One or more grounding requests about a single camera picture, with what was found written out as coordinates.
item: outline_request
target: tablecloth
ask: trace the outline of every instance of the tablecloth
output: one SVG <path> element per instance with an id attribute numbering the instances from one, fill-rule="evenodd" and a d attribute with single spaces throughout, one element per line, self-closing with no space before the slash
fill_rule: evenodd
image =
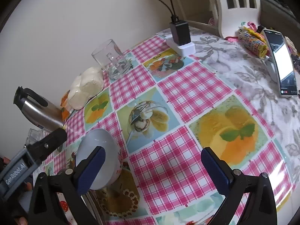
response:
<path id="1" fill-rule="evenodd" d="M 166 45 L 168 34 L 124 52 L 130 71 L 114 82 L 104 75 L 104 90 L 68 119 L 66 143 L 34 179 L 73 168 L 81 138 L 105 128 L 124 159 L 122 188 L 94 192 L 106 224 L 207 224 L 224 196 L 201 163 L 206 146 L 246 175 L 268 173 L 280 209 L 299 183 L 299 98 L 280 97 L 265 66 L 238 43 L 190 27 L 196 53 L 182 58 Z M 130 136 L 128 118 L 145 102 L 157 107 Z"/>

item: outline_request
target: black power adapter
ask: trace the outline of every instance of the black power adapter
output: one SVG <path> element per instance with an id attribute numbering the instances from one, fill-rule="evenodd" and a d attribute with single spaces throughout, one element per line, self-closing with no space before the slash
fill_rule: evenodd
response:
<path id="1" fill-rule="evenodd" d="M 172 16 L 171 19 L 170 28 L 174 42 L 179 46 L 190 43 L 191 37 L 188 23 L 184 20 L 179 20 L 177 16 Z"/>

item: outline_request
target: glass mug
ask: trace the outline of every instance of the glass mug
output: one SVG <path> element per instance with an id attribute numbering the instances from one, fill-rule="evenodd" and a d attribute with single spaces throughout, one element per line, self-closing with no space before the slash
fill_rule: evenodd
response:
<path id="1" fill-rule="evenodd" d="M 98 46 L 92 53 L 92 57 L 100 64 L 101 68 L 108 72 L 111 80 L 121 78 L 130 68 L 116 43 L 110 39 Z"/>

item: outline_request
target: phone screen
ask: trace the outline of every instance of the phone screen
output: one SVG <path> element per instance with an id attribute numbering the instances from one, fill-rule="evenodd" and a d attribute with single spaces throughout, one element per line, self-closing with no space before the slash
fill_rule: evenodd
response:
<path id="1" fill-rule="evenodd" d="M 296 78 L 290 53 L 280 33 L 265 30 L 265 35 L 273 52 L 280 80 L 280 93 L 282 95 L 297 95 Z"/>

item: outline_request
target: stainless steel kettle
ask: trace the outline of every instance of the stainless steel kettle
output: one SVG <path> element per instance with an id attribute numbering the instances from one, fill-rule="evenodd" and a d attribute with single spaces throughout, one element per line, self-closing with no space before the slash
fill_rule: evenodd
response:
<path id="1" fill-rule="evenodd" d="M 52 132 L 64 126 L 61 110 L 31 89 L 19 86 L 13 103 L 30 122 L 41 129 Z"/>

